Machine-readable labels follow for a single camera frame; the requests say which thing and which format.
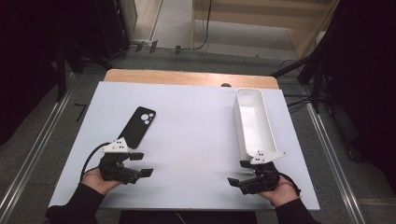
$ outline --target white tabletop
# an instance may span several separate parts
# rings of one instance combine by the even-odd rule
[[[307,171],[282,91],[262,90],[279,151],[275,161],[302,190],[302,200],[318,210],[318,199]],[[143,106],[157,116],[136,151],[142,161],[125,167],[153,168],[149,178],[109,192],[104,208],[149,210],[262,210],[272,205],[258,195],[243,195],[227,177],[246,180],[255,175],[239,165],[233,103],[236,89],[160,84],[101,82],[82,123],[49,206],[68,202],[81,168],[100,144],[116,140],[134,111]],[[92,157],[88,168],[103,157]]]

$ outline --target smartphone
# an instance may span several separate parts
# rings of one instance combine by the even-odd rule
[[[137,148],[155,116],[154,110],[139,106],[122,130],[119,139],[124,137],[128,147]]]

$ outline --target black cable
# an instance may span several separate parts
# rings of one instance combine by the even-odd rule
[[[309,95],[305,94],[283,94],[284,97],[309,97]]]
[[[210,21],[210,12],[211,11],[212,11],[212,0],[210,0],[210,2],[209,2],[209,10],[207,11],[205,41],[200,47],[192,49],[192,50],[199,50],[206,44],[207,38],[209,37],[209,21]]]
[[[95,166],[95,167],[93,167],[93,168],[91,168],[91,169],[85,171],[85,172],[84,172],[84,175],[87,174],[89,171],[92,171],[92,170],[94,170],[94,169],[96,169],[96,168],[98,168],[98,167],[99,167],[99,166]]]
[[[288,59],[288,60],[283,61],[283,62],[279,65],[279,67],[277,68],[277,70],[280,71],[280,68],[281,68],[282,64],[283,64],[283,63],[286,63],[286,62],[290,62],[290,61],[297,61],[297,63],[300,63],[300,60],[298,60],[298,59]]]
[[[292,105],[298,105],[298,104],[300,104],[300,103],[304,103],[304,102],[310,102],[311,101],[311,99],[310,98],[304,98],[303,100],[301,100],[301,101],[296,101],[296,102],[293,102],[293,103],[289,103],[288,104],[288,107],[291,107]]]
[[[113,55],[112,55],[113,58],[111,58],[111,59],[107,59],[107,60],[105,60],[104,58],[101,58],[101,59],[102,59],[103,61],[105,61],[106,63],[109,63],[109,62],[111,62],[111,61],[117,59],[118,57],[120,57],[121,54],[126,53],[126,52],[128,52],[129,50],[131,50],[131,49],[136,49],[136,47],[131,47],[131,48],[128,48],[128,49],[124,49],[124,50],[122,50],[122,51],[119,51],[119,52],[113,54]],[[84,63],[96,63],[95,61],[93,61],[93,60],[91,60],[91,59],[82,59],[81,61],[84,62]]]
[[[142,46],[142,48],[151,49],[150,46]],[[169,49],[169,48],[156,47],[155,49]],[[192,49],[169,49],[169,50],[192,50]]]
[[[290,112],[291,114],[294,113],[294,112],[297,112],[298,110],[300,110],[301,108],[303,108],[303,106],[305,106],[305,105],[307,105],[307,104],[309,104],[309,103],[306,102],[306,103],[303,104],[303,105],[295,106],[294,108],[291,108],[291,109],[289,110],[289,112]]]
[[[95,154],[95,152],[96,152],[97,150],[99,150],[99,148],[104,147],[104,146],[107,146],[108,144],[110,144],[110,143],[103,143],[103,144],[101,144],[99,147],[97,147],[96,149],[94,149],[93,152],[91,152],[90,156],[89,156],[88,159],[85,161],[84,166],[82,167],[81,175],[80,175],[80,177],[79,177],[79,181],[80,181],[80,182],[81,182],[82,178],[84,178],[84,175],[85,175],[87,172],[89,172],[89,171],[91,171],[91,170],[97,168],[97,167],[95,167],[95,168],[92,168],[91,170],[85,172],[85,169],[87,168],[87,165],[88,165],[88,163],[90,162],[90,160],[91,160],[93,154]]]

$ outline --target white container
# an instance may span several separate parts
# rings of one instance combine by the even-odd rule
[[[241,160],[255,161],[260,152],[260,163],[286,156],[277,152],[268,120],[262,92],[257,89],[239,89],[233,105]]]

